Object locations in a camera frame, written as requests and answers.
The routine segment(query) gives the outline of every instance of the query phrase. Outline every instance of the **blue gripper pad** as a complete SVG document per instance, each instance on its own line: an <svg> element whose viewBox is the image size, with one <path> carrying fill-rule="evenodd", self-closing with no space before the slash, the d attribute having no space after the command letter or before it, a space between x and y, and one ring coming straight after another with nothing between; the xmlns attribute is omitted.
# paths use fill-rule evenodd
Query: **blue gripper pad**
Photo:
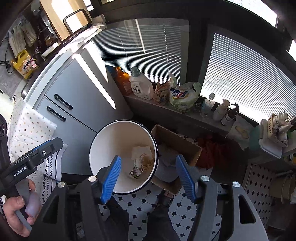
<svg viewBox="0 0 296 241"><path fill-rule="evenodd" d="M107 173L107 177L102 183L102 195L101 195L102 204L106 204L107 201L110 200L115 184L117 182L119 173L121 171L121 158L119 156L114 157L108 171L109 173Z"/></svg>
<svg viewBox="0 0 296 241"><path fill-rule="evenodd" d="M187 198L194 203L197 199L197 180L199 178L198 169L196 167L190 167L183 155L178 155L176 157L176 169Z"/></svg>

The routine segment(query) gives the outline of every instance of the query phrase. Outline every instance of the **foot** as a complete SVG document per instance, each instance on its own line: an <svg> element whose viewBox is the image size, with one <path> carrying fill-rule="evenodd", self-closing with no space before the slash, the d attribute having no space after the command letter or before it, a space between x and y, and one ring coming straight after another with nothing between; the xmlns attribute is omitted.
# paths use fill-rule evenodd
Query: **foot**
<svg viewBox="0 0 296 241"><path fill-rule="evenodd" d="M160 197L158 198L158 203L157 206L163 205L165 207L169 207L174 199L174 195L167 192L167 191L162 191L160 194Z"/></svg>

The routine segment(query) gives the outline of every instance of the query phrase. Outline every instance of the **shoe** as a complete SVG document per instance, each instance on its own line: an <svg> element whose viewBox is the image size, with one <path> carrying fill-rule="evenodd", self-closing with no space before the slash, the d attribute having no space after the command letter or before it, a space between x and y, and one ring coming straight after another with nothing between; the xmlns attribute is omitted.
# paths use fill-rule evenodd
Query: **shoe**
<svg viewBox="0 0 296 241"><path fill-rule="evenodd" d="M173 199L174 199L174 198L171 198L171 197L166 196L166 195L165 195L165 190L163 190L163 191L160 193L160 196L159 196L159 198L158 198L158 203L157 203L156 206L158 207L159 205L163 205L163 206L165 206L165 207L169 207L169 206L172 204Z"/></svg>

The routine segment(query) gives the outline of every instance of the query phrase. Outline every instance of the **cabinet door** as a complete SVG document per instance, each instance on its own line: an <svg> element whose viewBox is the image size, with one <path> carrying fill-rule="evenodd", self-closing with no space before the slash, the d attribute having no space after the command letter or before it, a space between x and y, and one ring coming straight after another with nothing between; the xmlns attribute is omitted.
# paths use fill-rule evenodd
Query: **cabinet door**
<svg viewBox="0 0 296 241"><path fill-rule="evenodd" d="M83 49L54 78L45 95L94 131L114 120L132 117L98 52L95 63L88 50Z"/></svg>
<svg viewBox="0 0 296 241"><path fill-rule="evenodd" d="M91 175L89 149L96 133L75 120L45 97L36 110L57 124L53 137L61 138L68 145L62 156L62 172Z"/></svg>

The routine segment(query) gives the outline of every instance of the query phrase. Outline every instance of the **bucket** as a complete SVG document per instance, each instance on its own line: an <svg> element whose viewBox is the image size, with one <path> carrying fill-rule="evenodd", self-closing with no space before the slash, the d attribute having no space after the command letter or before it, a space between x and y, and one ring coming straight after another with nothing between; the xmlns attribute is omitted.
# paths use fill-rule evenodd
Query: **bucket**
<svg viewBox="0 0 296 241"><path fill-rule="evenodd" d="M131 153L135 146L150 146L154 156L153 167L141 173L138 179L129 175L133 170ZM142 124L132 120L117 120L96 134L89 151L89 163L93 175L97 175L101 168L109 166L116 155L121 157L122 164L114 193L134 193L149 183L157 168L158 151L153 136Z"/></svg>
<svg viewBox="0 0 296 241"><path fill-rule="evenodd" d="M295 175L279 177L270 184L269 195L280 198L284 203L284 199L291 201L291 194L296 186Z"/></svg>

